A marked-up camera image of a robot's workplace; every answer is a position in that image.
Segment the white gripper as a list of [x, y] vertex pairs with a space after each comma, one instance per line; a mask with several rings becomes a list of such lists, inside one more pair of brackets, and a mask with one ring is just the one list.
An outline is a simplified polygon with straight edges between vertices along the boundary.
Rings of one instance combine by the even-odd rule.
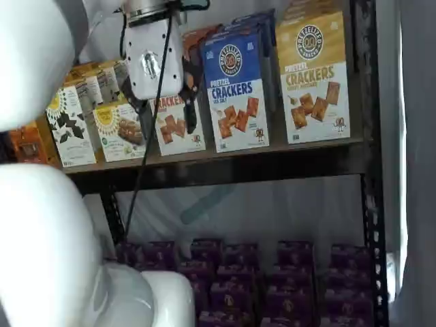
[[185, 104], [185, 126], [187, 133], [192, 134], [198, 124], [194, 102], [200, 90], [201, 67], [183, 57], [177, 21], [165, 19], [128, 27], [125, 37], [130, 79], [124, 80], [121, 92], [138, 115], [144, 141], [150, 140], [153, 118], [145, 99], [156, 97], [161, 75], [161, 96], [173, 96], [180, 91]]

